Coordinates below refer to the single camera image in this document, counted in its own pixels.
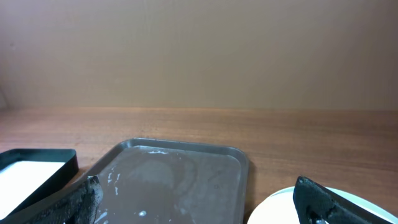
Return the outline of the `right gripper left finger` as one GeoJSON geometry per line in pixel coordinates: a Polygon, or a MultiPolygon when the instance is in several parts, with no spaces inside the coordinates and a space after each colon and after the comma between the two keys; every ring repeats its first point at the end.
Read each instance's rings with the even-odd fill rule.
{"type": "Polygon", "coordinates": [[[30,218],[30,224],[58,224],[95,222],[96,212],[103,199],[103,190],[96,175],[88,176],[74,191],[30,218]]]}

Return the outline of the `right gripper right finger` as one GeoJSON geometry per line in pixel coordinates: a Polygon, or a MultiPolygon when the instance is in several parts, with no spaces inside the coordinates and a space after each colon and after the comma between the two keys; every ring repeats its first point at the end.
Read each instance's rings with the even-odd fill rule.
{"type": "Polygon", "coordinates": [[[300,224],[322,220],[329,224],[390,223],[305,176],[297,178],[293,201],[300,224]]]}

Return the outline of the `white plate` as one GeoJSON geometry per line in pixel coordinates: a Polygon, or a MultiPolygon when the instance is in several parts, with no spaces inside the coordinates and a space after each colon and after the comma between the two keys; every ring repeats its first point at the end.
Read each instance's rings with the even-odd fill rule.
{"type": "MultiPolygon", "coordinates": [[[[331,190],[374,215],[397,224],[397,217],[372,202],[342,190],[331,187],[328,187],[328,190],[331,190]]],[[[274,192],[253,210],[248,219],[248,224],[299,224],[299,218],[293,201],[293,192],[294,187],[287,187],[274,192]]]]}

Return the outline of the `black tray with white water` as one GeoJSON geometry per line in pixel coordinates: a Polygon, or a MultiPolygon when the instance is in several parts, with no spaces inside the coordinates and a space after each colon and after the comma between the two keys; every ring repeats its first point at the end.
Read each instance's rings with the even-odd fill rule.
{"type": "Polygon", "coordinates": [[[11,149],[1,153],[1,219],[54,194],[78,173],[74,149],[11,149]]]}

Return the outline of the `dark brown serving tray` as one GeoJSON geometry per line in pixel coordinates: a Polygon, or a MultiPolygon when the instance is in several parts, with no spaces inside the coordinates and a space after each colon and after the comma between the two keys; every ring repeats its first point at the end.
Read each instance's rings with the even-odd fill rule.
{"type": "Polygon", "coordinates": [[[83,175],[2,223],[28,223],[96,175],[103,199],[94,223],[241,223],[249,162],[239,149],[135,138],[83,175]]]}

